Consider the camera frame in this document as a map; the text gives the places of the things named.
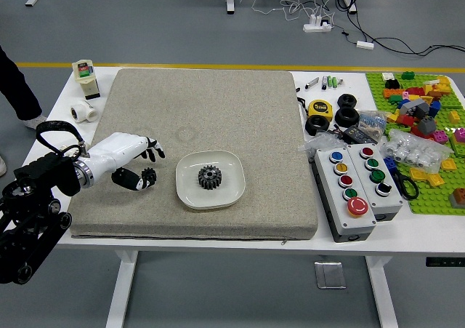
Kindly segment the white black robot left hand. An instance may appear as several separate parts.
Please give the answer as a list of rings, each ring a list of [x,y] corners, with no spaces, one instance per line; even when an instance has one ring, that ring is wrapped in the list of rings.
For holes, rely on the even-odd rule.
[[[112,181],[131,191],[141,191],[155,185],[157,176],[153,168],[146,168],[140,174],[124,166],[132,159],[141,156],[156,161],[155,155],[162,159],[165,153],[161,144],[149,137],[115,132],[88,151],[87,157],[75,162],[77,172],[82,173],[81,186],[92,187],[105,173],[111,174]]]

